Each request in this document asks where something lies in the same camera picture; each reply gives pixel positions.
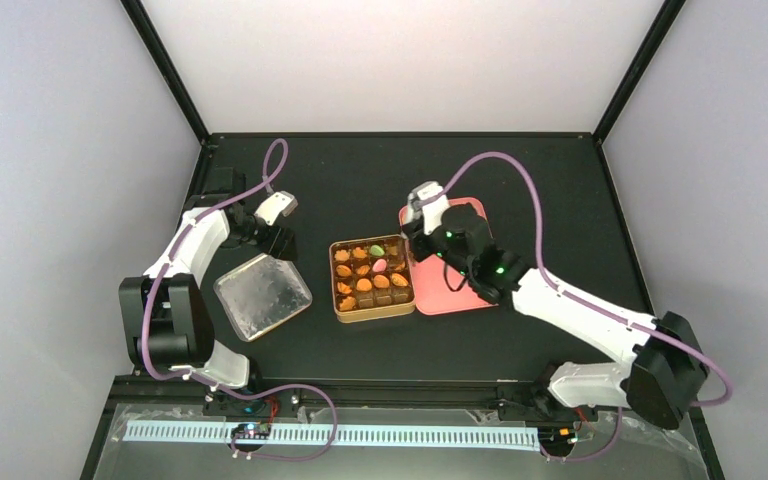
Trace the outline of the orange cookie second row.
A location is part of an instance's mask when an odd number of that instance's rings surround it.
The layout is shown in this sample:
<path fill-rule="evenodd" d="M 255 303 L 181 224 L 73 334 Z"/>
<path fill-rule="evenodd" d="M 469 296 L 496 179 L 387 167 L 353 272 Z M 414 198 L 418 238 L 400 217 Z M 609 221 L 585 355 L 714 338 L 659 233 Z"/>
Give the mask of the orange cookie second row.
<path fill-rule="evenodd" d="M 340 277 L 349 277 L 352 275 L 351 268 L 346 265 L 337 265 L 335 268 L 335 272 Z"/>

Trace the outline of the green round macaron cookie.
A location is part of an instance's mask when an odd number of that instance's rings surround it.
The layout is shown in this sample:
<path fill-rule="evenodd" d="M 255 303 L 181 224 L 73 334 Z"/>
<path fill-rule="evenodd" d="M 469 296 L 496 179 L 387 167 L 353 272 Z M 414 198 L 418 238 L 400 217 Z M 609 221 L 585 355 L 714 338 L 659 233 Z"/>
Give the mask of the green round macaron cookie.
<path fill-rule="evenodd" d="M 370 255 L 372 255 L 374 257 L 383 257 L 386 254 L 385 249 L 381 245 L 378 245 L 378 244 L 371 245 L 368 248 L 368 252 L 369 252 Z"/>

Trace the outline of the round waffle cookie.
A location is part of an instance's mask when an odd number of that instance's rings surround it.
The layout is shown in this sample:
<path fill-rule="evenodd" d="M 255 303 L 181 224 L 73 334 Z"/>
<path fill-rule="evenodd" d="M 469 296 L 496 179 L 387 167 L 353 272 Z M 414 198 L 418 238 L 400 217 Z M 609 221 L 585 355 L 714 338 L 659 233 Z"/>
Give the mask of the round waffle cookie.
<path fill-rule="evenodd" d="M 359 292 L 368 292 L 373 288 L 372 282 L 367 278 L 360 278 L 356 282 L 356 290 Z"/>

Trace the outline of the gold cookie tin box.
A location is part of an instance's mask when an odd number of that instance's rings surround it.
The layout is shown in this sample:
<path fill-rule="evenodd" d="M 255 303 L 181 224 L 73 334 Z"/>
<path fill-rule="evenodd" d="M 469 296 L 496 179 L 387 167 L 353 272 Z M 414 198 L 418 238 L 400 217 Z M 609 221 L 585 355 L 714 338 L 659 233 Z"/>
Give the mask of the gold cookie tin box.
<path fill-rule="evenodd" d="M 385 249 L 386 254 L 383 257 L 374 257 L 370 255 L 368 248 L 373 244 L 381 245 Z M 352 250 L 355 247 L 366 249 L 368 257 L 365 259 L 354 259 L 352 257 Z M 351 258 L 347 262 L 337 262 L 334 259 L 335 252 L 340 249 L 345 249 L 350 252 Z M 380 258 L 385 259 L 388 266 L 384 272 L 375 273 L 372 271 L 372 265 Z M 414 312 L 416 309 L 415 294 L 410 283 L 412 278 L 409 272 L 408 261 L 409 254 L 406 249 L 406 244 L 404 239 L 398 234 L 340 241 L 331 244 L 329 247 L 329 262 L 332 302 L 337 319 L 344 324 L 350 324 L 403 316 Z M 395 262 L 404 262 L 406 266 L 402 271 L 391 271 L 389 266 Z M 350 267 L 352 275 L 349 277 L 338 276 L 335 272 L 337 265 L 346 265 Z M 355 273 L 355 269 L 361 265 L 369 265 L 371 267 L 368 274 L 359 276 Z M 390 287 L 387 289 L 377 289 L 373 285 L 372 290 L 368 292 L 359 292 L 356 290 L 356 282 L 360 278 L 367 278 L 372 282 L 375 275 L 385 275 L 390 280 L 390 275 L 393 273 L 400 273 L 405 276 L 409 280 L 410 285 L 408 287 L 395 287 L 390 283 Z M 352 288 L 352 293 L 350 295 L 340 294 L 336 289 L 337 282 L 349 284 Z M 357 306 L 351 311 L 340 312 L 337 308 L 337 304 L 346 296 L 354 296 L 357 300 Z"/>

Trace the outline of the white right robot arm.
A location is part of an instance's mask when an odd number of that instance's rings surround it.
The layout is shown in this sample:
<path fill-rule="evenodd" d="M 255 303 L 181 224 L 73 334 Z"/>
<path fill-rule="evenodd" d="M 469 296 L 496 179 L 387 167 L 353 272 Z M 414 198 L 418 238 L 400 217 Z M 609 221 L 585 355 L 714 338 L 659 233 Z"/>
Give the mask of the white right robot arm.
<path fill-rule="evenodd" d="M 617 407 L 675 430 L 695 404 L 710 368 L 683 316 L 630 311 L 542 273 L 500 248 L 470 204 L 404 207 L 400 227 L 416 262 L 434 257 L 459 270 L 482 301 L 541 320 L 606 355 L 602 363 L 549 366 L 529 392 L 538 416 L 553 419 L 584 405 Z"/>

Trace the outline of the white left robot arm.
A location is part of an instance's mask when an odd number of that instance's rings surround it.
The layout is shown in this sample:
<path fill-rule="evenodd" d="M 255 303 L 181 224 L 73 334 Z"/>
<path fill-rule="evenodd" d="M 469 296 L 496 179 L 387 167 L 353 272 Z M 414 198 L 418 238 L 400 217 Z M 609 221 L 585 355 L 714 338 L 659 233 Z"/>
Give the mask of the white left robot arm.
<path fill-rule="evenodd" d="M 213 388 L 245 388 L 250 360 L 216 339 L 201 283 L 222 247 L 249 244 L 278 260 L 297 256 L 295 235 L 279 224 L 297 206 L 266 183 L 247 188 L 234 168 L 184 203 L 179 227 L 158 260 L 118 287 L 127 351 L 156 380 L 198 379 Z"/>

